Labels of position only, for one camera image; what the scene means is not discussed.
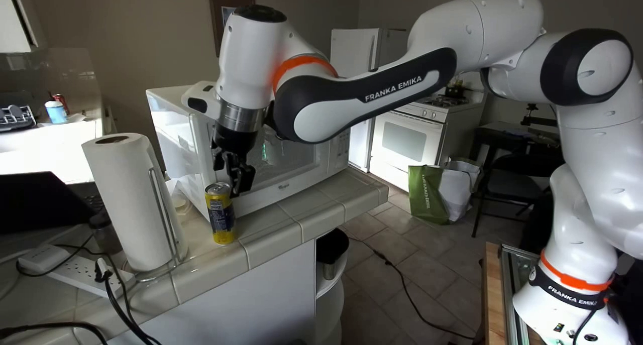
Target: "green bag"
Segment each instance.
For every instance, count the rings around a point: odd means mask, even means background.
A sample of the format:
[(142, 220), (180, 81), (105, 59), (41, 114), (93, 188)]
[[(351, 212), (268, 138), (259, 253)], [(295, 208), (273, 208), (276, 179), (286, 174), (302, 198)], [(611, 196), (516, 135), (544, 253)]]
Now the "green bag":
[(408, 167), (408, 199), (411, 214), (435, 224), (447, 224), (449, 210), (440, 194), (443, 168), (430, 166)]

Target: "picture frame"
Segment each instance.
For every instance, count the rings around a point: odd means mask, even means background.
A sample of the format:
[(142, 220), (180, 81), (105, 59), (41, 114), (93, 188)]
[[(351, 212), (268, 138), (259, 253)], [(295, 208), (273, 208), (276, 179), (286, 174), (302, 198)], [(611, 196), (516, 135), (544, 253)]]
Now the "picture frame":
[(214, 33), (214, 48), (219, 57), (223, 29), (226, 21), (237, 7), (254, 5), (255, 0), (209, 0), (209, 10), (212, 16), (212, 31)]

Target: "yellow can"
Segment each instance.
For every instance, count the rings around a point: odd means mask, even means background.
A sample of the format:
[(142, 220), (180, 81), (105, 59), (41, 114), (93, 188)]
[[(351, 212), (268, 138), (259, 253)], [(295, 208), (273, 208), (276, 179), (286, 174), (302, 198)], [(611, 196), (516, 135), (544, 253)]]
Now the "yellow can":
[(205, 188), (205, 203), (212, 226), (214, 242), (227, 245), (237, 239), (235, 228), (235, 211), (230, 199), (231, 187), (219, 182)]

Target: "orange ring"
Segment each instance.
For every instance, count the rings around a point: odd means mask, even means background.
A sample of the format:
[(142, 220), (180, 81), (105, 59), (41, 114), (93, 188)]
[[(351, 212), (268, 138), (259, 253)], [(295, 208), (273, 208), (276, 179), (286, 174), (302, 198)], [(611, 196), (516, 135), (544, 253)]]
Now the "orange ring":
[(587, 283), (587, 281), (585, 280), (577, 279), (576, 277), (569, 276), (568, 274), (563, 274), (563, 272), (560, 272), (559, 270), (554, 269), (551, 263), (547, 261), (547, 259), (545, 258), (545, 250), (543, 250), (542, 253), (540, 253), (540, 261), (542, 261), (543, 265), (547, 267), (549, 271), (551, 271), (554, 275), (560, 277), (561, 283), (563, 285), (571, 286), (579, 290), (601, 292), (602, 290), (605, 290), (606, 288), (608, 288), (609, 284), (614, 279), (614, 276), (612, 276), (605, 283), (593, 284), (593, 283)]
[(320, 57), (313, 56), (313, 55), (295, 56), (295, 57), (291, 57), (290, 59), (287, 59), (277, 68), (275, 72), (275, 76), (273, 76), (273, 92), (277, 93), (277, 85), (279, 84), (279, 80), (281, 80), (282, 76), (288, 70), (291, 70), (292, 68), (296, 68), (299, 65), (313, 64), (313, 63), (321, 64), (322, 66), (324, 66), (324, 68), (330, 70), (335, 77), (338, 76), (335, 68), (333, 68), (333, 66), (328, 61), (321, 59)]

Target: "microwave window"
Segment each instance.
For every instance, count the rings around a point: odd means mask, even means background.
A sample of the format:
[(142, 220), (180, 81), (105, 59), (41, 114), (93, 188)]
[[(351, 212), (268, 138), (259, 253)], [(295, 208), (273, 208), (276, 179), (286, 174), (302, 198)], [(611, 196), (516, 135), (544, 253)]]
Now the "microwave window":
[(314, 145), (280, 141), (270, 129), (260, 132), (248, 153), (248, 164), (257, 170), (254, 181), (257, 184), (310, 168), (315, 160)]
[(390, 122), (384, 122), (382, 147), (411, 158), (416, 162), (422, 162), (425, 145), (426, 134)]

